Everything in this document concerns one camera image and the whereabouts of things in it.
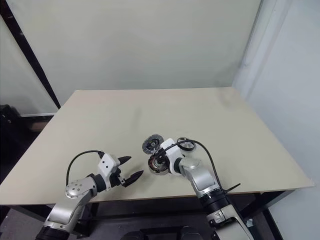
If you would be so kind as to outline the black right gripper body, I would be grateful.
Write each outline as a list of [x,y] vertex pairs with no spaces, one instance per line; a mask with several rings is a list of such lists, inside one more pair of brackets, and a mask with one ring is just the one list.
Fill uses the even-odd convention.
[[166,165],[167,165],[166,152],[164,151],[163,148],[160,148],[155,153],[155,166],[160,167],[160,166],[166,166]]

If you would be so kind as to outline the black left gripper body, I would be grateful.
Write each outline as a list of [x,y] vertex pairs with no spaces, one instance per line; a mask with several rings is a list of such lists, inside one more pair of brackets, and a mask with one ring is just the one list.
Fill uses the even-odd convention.
[[119,166],[124,164],[125,160],[120,159],[119,164],[115,165],[112,170],[109,177],[109,183],[110,187],[116,187],[116,186],[124,186],[125,180],[121,177],[121,170],[119,169]]

